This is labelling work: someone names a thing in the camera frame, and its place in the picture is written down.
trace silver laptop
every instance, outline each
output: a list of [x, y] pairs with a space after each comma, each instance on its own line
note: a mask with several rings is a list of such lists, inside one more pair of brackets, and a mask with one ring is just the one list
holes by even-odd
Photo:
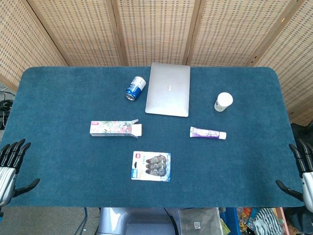
[[187, 117], [190, 66], [152, 63], [146, 113]]

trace toothpaste tube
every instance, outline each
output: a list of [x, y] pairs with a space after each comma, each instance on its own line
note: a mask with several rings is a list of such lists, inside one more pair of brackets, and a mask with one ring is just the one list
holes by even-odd
[[190, 137], [225, 140], [226, 139], [226, 132], [199, 129], [199, 128], [191, 126], [190, 127]]

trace correction tape package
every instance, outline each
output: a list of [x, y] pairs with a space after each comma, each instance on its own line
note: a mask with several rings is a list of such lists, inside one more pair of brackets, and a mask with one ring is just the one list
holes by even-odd
[[171, 179], [171, 154], [134, 151], [132, 180], [165, 181]]

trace soda can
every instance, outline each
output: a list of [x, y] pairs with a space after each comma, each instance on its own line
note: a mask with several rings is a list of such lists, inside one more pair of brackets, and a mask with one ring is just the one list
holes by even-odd
[[146, 81], [142, 77], [136, 76], [125, 92], [126, 98], [131, 101], [137, 99], [145, 85]]

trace paper cup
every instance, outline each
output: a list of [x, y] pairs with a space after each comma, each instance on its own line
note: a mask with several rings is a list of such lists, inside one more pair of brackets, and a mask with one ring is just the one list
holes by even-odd
[[214, 104], [214, 108], [218, 112], [224, 111], [229, 105], [233, 103], [233, 97], [230, 93], [222, 92], [217, 97], [217, 100]]

